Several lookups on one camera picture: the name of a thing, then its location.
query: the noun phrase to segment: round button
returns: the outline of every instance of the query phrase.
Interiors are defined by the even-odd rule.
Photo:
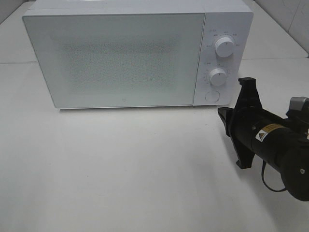
[[[220,98],[220,93],[218,91],[210,91],[206,93],[205,100],[208,102],[217,102]]]
[[[234,39],[229,36],[219,38],[215,44],[216,53],[220,57],[228,57],[234,52]]]
[[[214,86],[221,86],[226,82],[227,74],[224,69],[216,68],[209,73],[209,81]]]

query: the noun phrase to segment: white wall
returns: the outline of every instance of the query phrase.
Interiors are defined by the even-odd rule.
[[[0,0],[0,23],[27,0]]]
[[[309,52],[309,0],[255,0]]]

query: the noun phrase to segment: white surface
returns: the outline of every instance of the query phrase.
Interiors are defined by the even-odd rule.
[[[301,0],[289,33],[309,51],[309,0]]]
[[[288,31],[300,0],[255,0]]]
[[[243,59],[306,58],[308,53],[259,5],[247,0],[254,12]]]
[[[37,0],[26,15],[161,14],[248,11],[242,0]]]
[[[239,73],[283,116],[308,94],[308,67],[244,60]],[[259,158],[236,166],[216,107],[59,112],[38,64],[0,70],[1,231],[307,230],[309,205],[264,187]],[[282,187],[270,168],[266,179]]]
[[[0,24],[0,63],[37,62],[21,18],[31,4],[25,2]]]

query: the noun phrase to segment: knob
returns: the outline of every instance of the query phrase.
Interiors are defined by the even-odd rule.
[[[220,57],[228,57],[234,52],[234,39],[229,36],[219,38],[215,44],[216,53]]]
[[[209,73],[209,81],[214,86],[221,86],[226,82],[227,74],[224,69],[216,68]]]

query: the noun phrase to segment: microwave door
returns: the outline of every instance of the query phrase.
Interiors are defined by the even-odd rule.
[[[205,14],[24,17],[56,108],[192,105]]]

